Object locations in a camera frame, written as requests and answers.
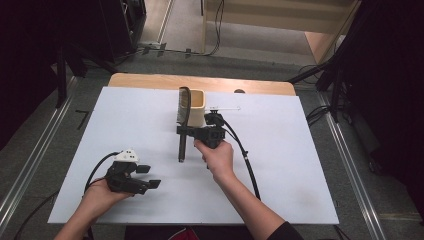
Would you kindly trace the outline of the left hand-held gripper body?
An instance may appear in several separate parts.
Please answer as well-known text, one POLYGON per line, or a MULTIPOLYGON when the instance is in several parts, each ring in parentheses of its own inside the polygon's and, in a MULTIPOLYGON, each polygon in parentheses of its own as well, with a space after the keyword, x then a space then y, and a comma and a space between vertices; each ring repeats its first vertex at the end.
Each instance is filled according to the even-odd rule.
POLYGON ((105 175, 111 191, 144 194, 148 190, 148 182, 131 177, 131 174, 136 172, 138 162, 139 157, 133 149, 124 150, 114 157, 105 175))

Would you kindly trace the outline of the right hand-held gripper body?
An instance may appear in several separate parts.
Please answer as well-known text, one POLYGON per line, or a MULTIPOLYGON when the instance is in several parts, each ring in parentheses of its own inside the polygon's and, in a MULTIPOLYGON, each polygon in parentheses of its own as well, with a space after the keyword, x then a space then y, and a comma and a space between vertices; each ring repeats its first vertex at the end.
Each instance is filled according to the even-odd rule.
POLYGON ((201 128, 198 139, 207 147, 215 149, 225 139, 226 133, 236 141, 239 140, 237 134, 230 124, 224 119, 218 108, 211 108, 204 114, 205 126, 201 128))

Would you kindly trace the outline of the black long-handled brush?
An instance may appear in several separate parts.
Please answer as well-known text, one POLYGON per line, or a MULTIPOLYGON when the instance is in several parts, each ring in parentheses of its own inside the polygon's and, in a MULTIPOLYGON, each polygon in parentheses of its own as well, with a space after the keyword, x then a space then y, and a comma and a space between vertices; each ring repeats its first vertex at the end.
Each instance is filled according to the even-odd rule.
POLYGON ((186 151, 186 127, 188 124, 191 109, 191 90, 186 87, 179 88, 179 102, 177 112, 177 134, 179 135, 178 161, 182 163, 185 160, 186 151))

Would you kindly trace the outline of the beige square cup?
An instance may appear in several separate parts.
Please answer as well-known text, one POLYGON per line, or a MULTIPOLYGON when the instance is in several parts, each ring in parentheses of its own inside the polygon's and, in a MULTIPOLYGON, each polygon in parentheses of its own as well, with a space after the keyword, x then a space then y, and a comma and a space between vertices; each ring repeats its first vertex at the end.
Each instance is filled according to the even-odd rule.
POLYGON ((204 114, 206 106, 206 94, 203 90, 191 90, 191 108, 188 119, 188 126, 202 127, 204 125, 204 114))

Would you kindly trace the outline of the person's right hand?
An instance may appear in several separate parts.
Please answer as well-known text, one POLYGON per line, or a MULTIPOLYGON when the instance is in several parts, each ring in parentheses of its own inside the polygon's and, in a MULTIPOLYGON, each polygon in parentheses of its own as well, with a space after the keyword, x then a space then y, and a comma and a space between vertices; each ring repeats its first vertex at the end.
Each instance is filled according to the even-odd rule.
POLYGON ((202 154, 202 159, 206 162, 217 183, 235 178, 233 171, 234 151, 230 143, 222 141, 215 149, 212 149, 200 140, 195 140, 194 146, 202 154))

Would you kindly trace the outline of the person's left hand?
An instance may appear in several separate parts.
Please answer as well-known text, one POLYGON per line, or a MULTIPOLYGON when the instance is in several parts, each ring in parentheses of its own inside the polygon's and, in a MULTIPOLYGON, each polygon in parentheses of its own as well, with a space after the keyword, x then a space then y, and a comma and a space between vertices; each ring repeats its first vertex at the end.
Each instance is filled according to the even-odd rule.
POLYGON ((81 209, 89 217, 95 219, 105 214, 118 202, 129 197, 133 197, 133 194, 113 192, 105 179, 97 179, 86 190, 81 201, 81 209))

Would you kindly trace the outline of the wooden table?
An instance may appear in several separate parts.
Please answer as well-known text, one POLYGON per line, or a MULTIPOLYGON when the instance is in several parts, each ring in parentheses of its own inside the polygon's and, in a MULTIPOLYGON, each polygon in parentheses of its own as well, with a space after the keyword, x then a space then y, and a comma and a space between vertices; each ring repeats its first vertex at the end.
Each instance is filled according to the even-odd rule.
POLYGON ((295 96, 294 86, 288 82, 214 78, 166 74, 113 74, 110 87, 176 90, 181 86, 214 92, 243 90, 246 94, 269 94, 295 96))

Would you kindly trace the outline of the white table board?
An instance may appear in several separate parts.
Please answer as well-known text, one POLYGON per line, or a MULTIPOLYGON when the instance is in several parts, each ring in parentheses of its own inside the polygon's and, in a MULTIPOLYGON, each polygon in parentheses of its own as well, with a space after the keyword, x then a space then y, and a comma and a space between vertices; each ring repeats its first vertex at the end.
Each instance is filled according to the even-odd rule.
MULTIPOLYGON (((144 179, 155 190, 116 204, 107 224, 238 224, 241 219, 214 182, 200 153, 186 149, 178 161, 178 92, 105 87, 52 209, 52 224, 66 222, 78 206, 88 177, 103 176, 109 153, 132 148, 149 165, 144 179)), ((339 219, 320 160, 296 96, 209 92, 235 130, 234 171, 262 201, 293 224, 336 224, 339 219)))

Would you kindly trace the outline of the black metal stand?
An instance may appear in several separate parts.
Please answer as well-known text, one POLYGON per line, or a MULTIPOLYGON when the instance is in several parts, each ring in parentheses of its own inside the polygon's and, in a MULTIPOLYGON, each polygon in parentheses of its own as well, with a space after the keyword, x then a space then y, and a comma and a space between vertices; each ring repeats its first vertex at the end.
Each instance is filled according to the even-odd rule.
POLYGON ((57 47, 57 90, 56 108, 60 108, 67 99, 66 66, 69 66, 75 76, 84 77, 87 67, 82 60, 80 48, 73 43, 64 43, 57 47))
POLYGON ((288 83, 296 84, 300 81, 303 81, 306 78, 309 78, 319 72, 321 76, 318 78, 318 81, 315 83, 316 90, 318 92, 325 91, 330 85, 333 85, 331 101, 328 106, 319 107, 319 111, 323 112, 326 110, 331 114, 333 120, 338 123, 337 111, 339 109, 338 99, 342 89, 342 80, 341 76, 343 70, 341 69, 342 55, 340 53, 335 53, 324 63, 315 65, 311 69, 298 74, 297 76, 288 80, 288 83))

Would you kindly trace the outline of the black equipment cabinet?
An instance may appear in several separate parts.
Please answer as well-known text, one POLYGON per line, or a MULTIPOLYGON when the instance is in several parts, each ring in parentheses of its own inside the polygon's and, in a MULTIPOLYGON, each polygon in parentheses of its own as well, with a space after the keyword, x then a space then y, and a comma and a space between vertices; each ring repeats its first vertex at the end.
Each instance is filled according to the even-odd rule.
POLYGON ((114 61, 138 48, 147 18, 144 0, 100 0, 114 61))

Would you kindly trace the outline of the beige wooden platform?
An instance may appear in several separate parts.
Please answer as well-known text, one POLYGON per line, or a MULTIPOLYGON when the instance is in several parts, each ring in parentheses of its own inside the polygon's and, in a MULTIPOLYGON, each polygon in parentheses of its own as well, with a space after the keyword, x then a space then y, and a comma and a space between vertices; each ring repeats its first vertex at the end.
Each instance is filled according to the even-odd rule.
POLYGON ((323 63, 346 35, 362 0, 201 0, 201 51, 206 24, 223 12, 225 23, 303 31, 315 62, 323 63))

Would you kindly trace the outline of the dark curtain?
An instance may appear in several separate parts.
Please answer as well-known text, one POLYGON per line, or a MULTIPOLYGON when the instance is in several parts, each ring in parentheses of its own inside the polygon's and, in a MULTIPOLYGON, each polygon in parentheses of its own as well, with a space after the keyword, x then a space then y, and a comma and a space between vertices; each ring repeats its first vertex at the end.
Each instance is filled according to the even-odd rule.
POLYGON ((0 150, 54 90, 66 62, 76 76, 87 68, 74 48, 93 0, 0 0, 0 150))
POLYGON ((347 39, 344 80, 377 140, 370 156, 424 218, 424 0, 363 0, 347 39))

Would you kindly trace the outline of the aluminium floor rail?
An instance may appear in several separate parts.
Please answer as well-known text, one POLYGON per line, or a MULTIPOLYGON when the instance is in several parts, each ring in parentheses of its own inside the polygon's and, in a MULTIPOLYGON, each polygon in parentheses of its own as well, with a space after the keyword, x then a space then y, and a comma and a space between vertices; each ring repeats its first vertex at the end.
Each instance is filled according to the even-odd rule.
POLYGON ((56 109, 56 95, 49 96, 0 151, 0 238, 12 229, 14 215, 55 135, 62 125, 81 81, 71 77, 67 98, 56 109))
POLYGON ((325 113, 324 116, 335 141, 341 161, 352 186, 356 202, 358 203, 361 215, 365 221, 371 239, 387 240, 374 204, 366 190, 365 184, 360 176, 350 148, 346 142, 341 125, 334 120, 330 112, 325 113))

